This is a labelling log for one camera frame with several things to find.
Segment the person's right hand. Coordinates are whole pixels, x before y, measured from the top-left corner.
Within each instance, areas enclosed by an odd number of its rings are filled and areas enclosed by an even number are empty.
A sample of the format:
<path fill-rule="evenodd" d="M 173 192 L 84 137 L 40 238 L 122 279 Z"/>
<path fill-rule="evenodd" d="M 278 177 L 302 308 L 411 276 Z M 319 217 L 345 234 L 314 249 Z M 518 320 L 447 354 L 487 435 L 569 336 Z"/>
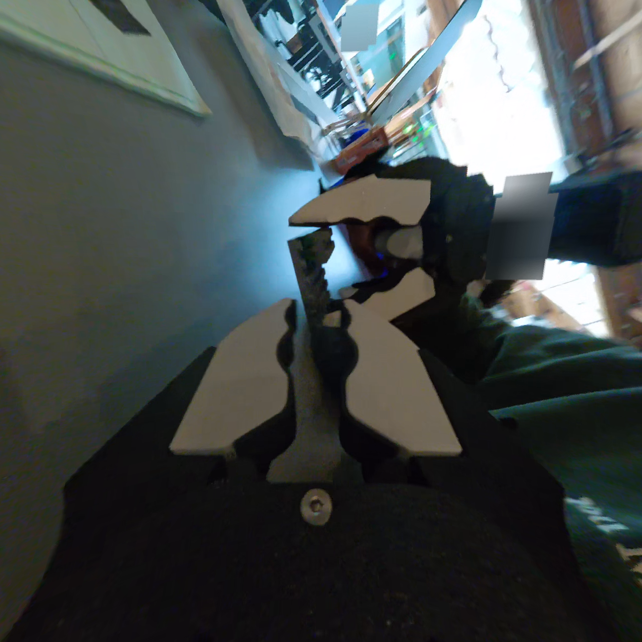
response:
<path fill-rule="evenodd" d="M 375 248 L 376 226 L 373 221 L 345 224 L 348 244 L 365 271 L 371 277 L 381 277 L 387 272 L 387 265 Z"/>

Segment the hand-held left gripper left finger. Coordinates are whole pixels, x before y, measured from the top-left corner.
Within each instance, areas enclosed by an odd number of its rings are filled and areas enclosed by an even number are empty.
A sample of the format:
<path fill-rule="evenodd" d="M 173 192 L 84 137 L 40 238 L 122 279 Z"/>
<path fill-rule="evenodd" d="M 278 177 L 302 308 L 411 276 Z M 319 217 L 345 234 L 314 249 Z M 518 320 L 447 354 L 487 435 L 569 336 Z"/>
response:
<path fill-rule="evenodd" d="M 296 301 L 281 299 L 220 342 L 170 443 L 173 454 L 241 454 L 244 438 L 286 411 L 296 317 Z"/>

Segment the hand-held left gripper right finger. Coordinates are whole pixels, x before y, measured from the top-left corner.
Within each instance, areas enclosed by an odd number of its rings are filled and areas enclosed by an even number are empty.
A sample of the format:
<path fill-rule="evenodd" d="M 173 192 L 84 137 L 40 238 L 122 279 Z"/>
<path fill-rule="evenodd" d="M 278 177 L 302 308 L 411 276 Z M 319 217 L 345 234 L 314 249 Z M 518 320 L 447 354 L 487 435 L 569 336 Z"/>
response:
<path fill-rule="evenodd" d="M 356 365 L 347 375 L 350 417 L 407 454 L 458 456 L 462 448 L 419 348 L 397 327 L 347 301 Z"/>

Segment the building instruction booklet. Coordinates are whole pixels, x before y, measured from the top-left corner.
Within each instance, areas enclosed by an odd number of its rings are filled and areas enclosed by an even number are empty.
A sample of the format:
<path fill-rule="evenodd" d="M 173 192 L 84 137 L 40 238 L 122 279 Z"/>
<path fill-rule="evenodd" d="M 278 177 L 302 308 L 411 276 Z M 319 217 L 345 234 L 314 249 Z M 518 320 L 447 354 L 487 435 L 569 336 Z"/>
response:
<path fill-rule="evenodd" d="M 194 116 L 212 113 L 147 1 L 2 1 L 1 41 Z"/>

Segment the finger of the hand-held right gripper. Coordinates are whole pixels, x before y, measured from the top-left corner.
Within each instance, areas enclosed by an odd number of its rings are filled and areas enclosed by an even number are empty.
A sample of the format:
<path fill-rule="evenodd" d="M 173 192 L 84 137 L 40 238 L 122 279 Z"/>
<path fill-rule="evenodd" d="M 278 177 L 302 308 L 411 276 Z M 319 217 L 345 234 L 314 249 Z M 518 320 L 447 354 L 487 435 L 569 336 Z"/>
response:
<path fill-rule="evenodd" d="M 324 227 L 356 220 L 388 219 L 402 227 L 418 225 L 431 197 L 431 181 L 380 179 L 369 175 L 325 191 L 290 216 L 292 227 Z"/>
<path fill-rule="evenodd" d="M 434 296 L 434 279 L 421 267 L 340 289 L 341 299 L 355 301 L 387 321 L 406 314 Z"/>

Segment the grey desk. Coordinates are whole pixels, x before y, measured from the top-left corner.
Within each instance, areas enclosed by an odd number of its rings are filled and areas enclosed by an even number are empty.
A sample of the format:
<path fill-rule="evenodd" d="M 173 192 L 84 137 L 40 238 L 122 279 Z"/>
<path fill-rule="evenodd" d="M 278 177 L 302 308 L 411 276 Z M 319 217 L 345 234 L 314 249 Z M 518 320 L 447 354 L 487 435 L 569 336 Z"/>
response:
<path fill-rule="evenodd" d="M 299 290 L 287 220 L 319 171 L 226 26 L 150 1 L 213 116 L 1 46 L 1 637 L 64 484 L 206 348 Z"/>

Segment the person's dark green jacket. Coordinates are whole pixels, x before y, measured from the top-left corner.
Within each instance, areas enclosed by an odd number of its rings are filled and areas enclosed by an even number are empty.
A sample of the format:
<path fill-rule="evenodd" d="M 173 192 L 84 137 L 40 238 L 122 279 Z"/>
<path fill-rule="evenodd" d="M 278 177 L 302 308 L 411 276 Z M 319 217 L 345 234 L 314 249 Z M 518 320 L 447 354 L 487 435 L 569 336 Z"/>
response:
<path fill-rule="evenodd" d="M 492 410 L 564 487 L 587 584 L 621 641 L 641 640 L 641 387 Z"/>

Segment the orange standing sign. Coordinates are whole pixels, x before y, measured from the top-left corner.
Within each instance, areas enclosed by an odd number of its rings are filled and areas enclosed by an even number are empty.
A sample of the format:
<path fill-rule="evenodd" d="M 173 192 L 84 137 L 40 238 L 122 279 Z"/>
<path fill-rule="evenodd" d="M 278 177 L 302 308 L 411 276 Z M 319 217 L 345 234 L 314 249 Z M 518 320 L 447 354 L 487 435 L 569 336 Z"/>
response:
<path fill-rule="evenodd" d="M 333 159 L 333 168 L 341 176 L 373 155 L 381 155 L 389 148 L 389 139 L 383 127 L 375 127 L 350 143 Z"/>

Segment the person's right forearm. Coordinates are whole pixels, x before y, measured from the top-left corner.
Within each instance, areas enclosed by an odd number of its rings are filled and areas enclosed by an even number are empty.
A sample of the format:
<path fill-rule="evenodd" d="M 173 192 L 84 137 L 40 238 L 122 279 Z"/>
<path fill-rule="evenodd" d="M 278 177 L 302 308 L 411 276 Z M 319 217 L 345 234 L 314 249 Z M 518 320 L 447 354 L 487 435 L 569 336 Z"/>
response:
<path fill-rule="evenodd" d="M 445 321 L 449 367 L 491 408 L 641 388 L 641 352 L 556 327 L 511 325 L 464 296 Z"/>

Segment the dark grey toy base plate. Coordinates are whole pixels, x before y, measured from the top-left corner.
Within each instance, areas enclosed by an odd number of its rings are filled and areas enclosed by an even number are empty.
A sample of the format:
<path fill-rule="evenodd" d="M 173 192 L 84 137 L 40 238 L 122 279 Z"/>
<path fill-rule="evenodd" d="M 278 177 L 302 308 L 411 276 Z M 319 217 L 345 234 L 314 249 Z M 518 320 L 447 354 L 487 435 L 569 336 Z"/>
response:
<path fill-rule="evenodd" d="M 291 239 L 288 248 L 309 328 L 309 349 L 320 394 L 339 420 L 344 411 L 352 348 L 344 324 L 345 308 L 332 298 L 325 273 L 334 251 L 332 230 L 323 227 Z"/>

